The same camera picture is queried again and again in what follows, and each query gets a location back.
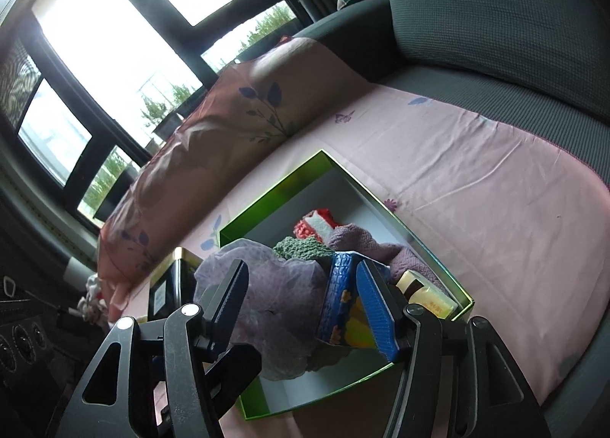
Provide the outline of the cream tissue pack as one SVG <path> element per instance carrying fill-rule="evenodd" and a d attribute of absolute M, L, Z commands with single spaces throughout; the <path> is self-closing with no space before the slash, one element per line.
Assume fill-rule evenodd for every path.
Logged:
<path fill-rule="evenodd" d="M 440 319 L 451 318 L 458 309 L 450 295 L 413 270 L 404 271 L 396 287 L 410 304 L 420 305 Z"/>

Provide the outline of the blue Tempo tissue pack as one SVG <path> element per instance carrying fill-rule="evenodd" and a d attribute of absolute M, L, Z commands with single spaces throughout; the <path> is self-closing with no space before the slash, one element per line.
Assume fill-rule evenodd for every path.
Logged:
<path fill-rule="evenodd" d="M 365 259 L 367 256 L 355 251 L 333 254 L 316 330 L 316 337 L 321 342 L 358 349 L 376 347 L 356 281 L 357 267 Z"/>

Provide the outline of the black gold tin box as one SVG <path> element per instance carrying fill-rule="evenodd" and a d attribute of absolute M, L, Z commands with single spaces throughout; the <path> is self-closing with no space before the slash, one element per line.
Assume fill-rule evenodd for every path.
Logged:
<path fill-rule="evenodd" d="M 170 316 L 177 308 L 193 301 L 196 273 L 203 259 L 178 247 L 156 267 L 150 278 L 147 319 Z"/>

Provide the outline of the white red small plush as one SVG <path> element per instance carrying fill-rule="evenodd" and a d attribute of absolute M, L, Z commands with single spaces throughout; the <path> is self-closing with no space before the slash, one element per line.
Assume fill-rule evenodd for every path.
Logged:
<path fill-rule="evenodd" d="M 77 303 L 77 311 L 86 322 L 100 327 L 108 326 L 109 309 L 103 298 L 97 274 L 93 274 L 87 279 L 86 292 Z"/>

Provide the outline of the green knitted cloth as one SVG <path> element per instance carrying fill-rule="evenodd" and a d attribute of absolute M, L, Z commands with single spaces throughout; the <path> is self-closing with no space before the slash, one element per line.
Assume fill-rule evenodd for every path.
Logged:
<path fill-rule="evenodd" d="M 278 242 L 272 250 L 276 256 L 285 260 L 315 261 L 325 270 L 328 270 L 331 266 L 334 255 L 334 251 L 330 247 L 314 237 L 286 237 Z"/>

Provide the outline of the black device with round knobs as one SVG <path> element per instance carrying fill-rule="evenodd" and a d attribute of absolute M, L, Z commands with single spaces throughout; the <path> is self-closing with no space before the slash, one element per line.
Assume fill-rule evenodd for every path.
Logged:
<path fill-rule="evenodd" d="M 1 279 L 1 380 L 13 383 L 32 368 L 54 358 L 53 344 L 43 328 L 41 308 L 18 298 L 13 278 Z"/>

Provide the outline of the pink bed sheet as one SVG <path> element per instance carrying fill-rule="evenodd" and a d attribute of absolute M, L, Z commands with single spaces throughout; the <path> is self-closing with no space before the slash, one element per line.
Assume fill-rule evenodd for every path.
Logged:
<path fill-rule="evenodd" d="M 215 223 L 317 151 L 395 201 L 508 342 L 554 436 L 608 435 L 609 190 L 594 171 L 456 103 L 379 88 L 285 142 L 195 214 L 183 245 L 206 256 Z"/>

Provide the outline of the purple fleece cloth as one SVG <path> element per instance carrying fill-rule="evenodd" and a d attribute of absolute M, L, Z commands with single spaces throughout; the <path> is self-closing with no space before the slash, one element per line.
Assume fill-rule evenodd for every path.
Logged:
<path fill-rule="evenodd" d="M 336 227 L 326 245 L 334 252 L 358 252 L 389 266 L 391 284 L 396 284 L 406 270 L 412 270 L 436 287 L 445 289 L 433 270 L 411 248 L 399 244 L 379 243 L 367 230 L 355 224 Z"/>

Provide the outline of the green cardboard box white inside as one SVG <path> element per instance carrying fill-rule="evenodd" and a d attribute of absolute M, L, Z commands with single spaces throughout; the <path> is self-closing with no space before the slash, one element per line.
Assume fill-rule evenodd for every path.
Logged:
<path fill-rule="evenodd" d="M 376 241 L 411 248 L 456 301 L 458 309 L 451 319 L 467 320 L 475 305 L 472 296 L 411 228 L 324 151 L 314 154 L 223 225 L 218 231 L 219 245 L 248 238 L 271 247 L 292 233 L 301 216 L 318 208 L 328 209 L 341 223 L 368 230 Z M 337 364 L 295 379 L 258 377 L 244 391 L 238 407 L 244 419 L 265 419 L 338 395 L 390 368 L 375 350 L 355 349 Z"/>

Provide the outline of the pink floral pillow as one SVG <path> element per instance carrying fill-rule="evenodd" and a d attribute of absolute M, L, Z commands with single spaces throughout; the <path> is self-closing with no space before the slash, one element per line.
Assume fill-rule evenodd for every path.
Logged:
<path fill-rule="evenodd" d="M 369 82 L 309 38 L 226 69 L 103 224 L 97 273 L 116 321 L 140 285 L 283 142 L 363 96 Z"/>

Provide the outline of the black framed window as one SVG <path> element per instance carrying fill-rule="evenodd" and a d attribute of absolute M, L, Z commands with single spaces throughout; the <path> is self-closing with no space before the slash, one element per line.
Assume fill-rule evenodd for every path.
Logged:
<path fill-rule="evenodd" d="M 90 228 L 218 74 L 307 26 L 298 0 L 16 0 L 1 30 L 1 128 Z"/>

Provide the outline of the dark grey sofa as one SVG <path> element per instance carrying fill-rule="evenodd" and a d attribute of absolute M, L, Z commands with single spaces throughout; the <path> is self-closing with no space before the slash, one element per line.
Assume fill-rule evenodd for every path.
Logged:
<path fill-rule="evenodd" d="M 609 433 L 609 24 L 593 0 L 365 0 L 306 28 L 395 114 L 374 187 L 490 319 L 555 437 Z"/>

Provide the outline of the dark grey sofa back cushion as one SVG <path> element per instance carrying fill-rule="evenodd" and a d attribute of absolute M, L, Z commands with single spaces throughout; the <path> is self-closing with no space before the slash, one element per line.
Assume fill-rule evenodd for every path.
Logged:
<path fill-rule="evenodd" d="M 609 119 L 609 24 L 593 0 L 390 0 L 407 57 Z"/>

